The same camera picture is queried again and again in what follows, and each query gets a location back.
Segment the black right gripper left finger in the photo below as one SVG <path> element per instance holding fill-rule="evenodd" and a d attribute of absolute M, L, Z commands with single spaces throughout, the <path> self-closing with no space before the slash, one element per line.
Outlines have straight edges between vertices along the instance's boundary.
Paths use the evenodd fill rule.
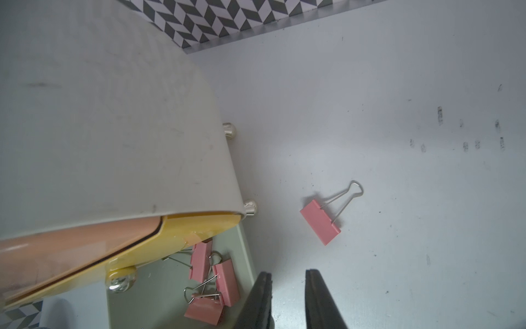
<path fill-rule="evenodd" d="M 272 286 L 271 273 L 260 272 L 234 324 L 235 329 L 273 328 Z"/>

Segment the orange top drawer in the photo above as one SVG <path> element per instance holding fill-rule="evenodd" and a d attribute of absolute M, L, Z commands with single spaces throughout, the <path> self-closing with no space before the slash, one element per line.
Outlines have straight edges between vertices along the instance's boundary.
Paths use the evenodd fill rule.
<path fill-rule="evenodd" d="M 1 242 L 1 297 L 10 300 L 73 274 L 154 233 L 160 217 L 67 228 Z"/>

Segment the pink binder clip small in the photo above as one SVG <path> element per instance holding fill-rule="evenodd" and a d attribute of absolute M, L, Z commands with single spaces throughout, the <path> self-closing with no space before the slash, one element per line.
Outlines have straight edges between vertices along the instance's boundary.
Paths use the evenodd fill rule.
<path fill-rule="evenodd" d="M 195 287 L 184 288 L 184 299 L 187 309 L 185 318 L 217 326 L 223 315 L 224 305 L 220 301 L 221 293 L 218 289 L 208 291 L 207 285 L 215 283 L 217 276 L 208 278 Z"/>

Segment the yellow drawer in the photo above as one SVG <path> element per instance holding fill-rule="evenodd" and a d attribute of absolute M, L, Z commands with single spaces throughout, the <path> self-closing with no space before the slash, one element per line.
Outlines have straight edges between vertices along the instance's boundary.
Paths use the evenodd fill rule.
<path fill-rule="evenodd" d="M 10 300 L 4 300 L 1 297 L 1 309 L 16 308 L 44 297 L 115 278 L 132 268 L 138 269 L 223 233 L 237 226 L 244 218 L 243 215 L 233 212 L 203 212 L 155 217 L 160 217 L 161 222 L 154 233 L 59 280 L 27 293 L 21 293 Z"/>

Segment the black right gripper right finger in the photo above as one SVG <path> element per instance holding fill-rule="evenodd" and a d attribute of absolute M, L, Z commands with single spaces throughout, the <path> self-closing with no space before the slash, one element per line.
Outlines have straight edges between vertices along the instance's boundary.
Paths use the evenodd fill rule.
<path fill-rule="evenodd" d="M 305 272 L 305 319 L 309 329 L 347 328 L 319 270 Z"/>

